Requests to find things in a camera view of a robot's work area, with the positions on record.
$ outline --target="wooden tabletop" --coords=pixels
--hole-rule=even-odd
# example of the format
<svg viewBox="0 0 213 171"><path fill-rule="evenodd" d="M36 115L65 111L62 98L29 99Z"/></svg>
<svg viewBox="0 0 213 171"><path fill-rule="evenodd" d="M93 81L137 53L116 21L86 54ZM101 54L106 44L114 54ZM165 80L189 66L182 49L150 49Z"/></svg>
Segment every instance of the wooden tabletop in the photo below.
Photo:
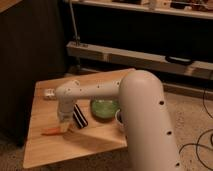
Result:
<svg viewBox="0 0 213 171"><path fill-rule="evenodd" d="M0 0L0 13L21 1L22 0Z"/></svg>
<svg viewBox="0 0 213 171"><path fill-rule="evenodd" d="M36 84L31 112L28 139L25 148L24 168L31 168L58 161L73 159L126 147L123 133L118 130L115 120L100 122L92 117L89 100L79 100L89 125L73 129L64 135L42 136L43 129L58 126L57 101L43 99L46 88L56 88L69 80L79 80L81 85L101 83L122 78L133 69L74 76Z"/></svg>

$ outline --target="cable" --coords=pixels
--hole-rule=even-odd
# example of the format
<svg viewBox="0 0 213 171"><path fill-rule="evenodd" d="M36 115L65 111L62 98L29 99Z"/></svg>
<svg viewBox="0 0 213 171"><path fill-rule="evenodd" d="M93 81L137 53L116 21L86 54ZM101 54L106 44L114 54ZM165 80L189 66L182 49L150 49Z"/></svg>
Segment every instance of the cable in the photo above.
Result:
<svg viewBox="0 0 213 171"><path fill-rule="evenodd" d="M210 147L208 147L208 146L206 146L206 145L203 145L203 144L199 144L201 138L202 138L204 135L206 135L207 133L209 133L209 132L213 132L213 129L209 129L209 130L203 132L203 133L199 136L199 138L197 139L197 142L196 142L196 143L187 143L187 144L184 144L184 145L180 148L179 154L183 151L183 149L184 149L185 147L190 146L190 145L193 145L193 146L195 146L195 150L196 150L195 152L196 152L196 157L198 158L198 161L203 165L203 167L205 167L205 168L207 168L207 169L213 171L213 168L207 166L207 165L204 163L204 161L201 159L201 157L200 157L200 155L199 155L199 153L198 153L198 147L202 147L202 148L204 148L204 149L207 149L207 150L210 150L210 151L213 152L213 133L210 135L210 143L211 143L212 148L210 148Z"/></svg>
<svg viewBox="0 0 213 171"><path fill-rule="evenodd" d="M212 71L210 72L210 74L209 74L209 81L211 80L212 75L213 75L213 70L212 70ZM205 88L204 88L204 91L203 91L203 106L204 106L204 109L205 109L206 113L208 114L208 116L211 117L211 118L213 119L213 115L209 112L209 110L208 110L208 108L206 107L206 104L205 104L206 90L207 90L207 87L205 87ZM211 148L208 147L208 146L206 146L206 145L200 144L201 138L202 138L204 135L206 135L207 133L209 133L209 132L213 132L213 129L209 129L209 130L207 130L207 131L204 131L204 132L198 137L196 143L187 143L187 144L184 144L184 145L180 148L179 154L182 152L182 150L183 150L185 147L190 146L190 145L193 145L193 146L195 146L195 152L196 152L196 157L197 157L198 161L203 165L203 167L205 167L205 168L207 168L207 169L213 171L213 168L207 166L207 165L204 163L204 161L200 158L200 155L199 155L199 153L198 153L198 147L202 147L202 148L208 149L208 150L210 150L210 151L213 152L213 133L211 133L211 135L210 135L210 144L211 144Z"/></svg>
<svg viewBox="0 0 213 171"><path fill-rule="evenodd" d="M199 156L199 153L198 153L198 144L199 144L201 138L202 138L205 134L207 134L207 133L209 133L209 132L212 132L212 131L213 131L213 129L209 129L209 130L203 132L203 133L199 136L199 138L198 138L198 140L197 140L197 143L196 143L196 156L197 156L197 158L198 158L198 161L199 161L205 168L207 168L207 169L213 171L213 168L207 166L207 165L201 160L201 158L200 158L200 156Z"/></svg>

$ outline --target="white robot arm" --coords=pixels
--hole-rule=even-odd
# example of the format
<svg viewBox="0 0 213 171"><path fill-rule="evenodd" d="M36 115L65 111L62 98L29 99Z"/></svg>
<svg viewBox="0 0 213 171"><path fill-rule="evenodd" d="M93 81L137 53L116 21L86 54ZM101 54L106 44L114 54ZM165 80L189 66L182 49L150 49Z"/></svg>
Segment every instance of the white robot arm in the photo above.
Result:
<svg viewBox="0 0 213 171"><path fill-rule="evenodd" d="M127 145L135 171L182 171L161 81L147 71L132 71L122 80L80 86L77 81L56 89L58 116L72 118L78 99L118 99Z"/></svg>

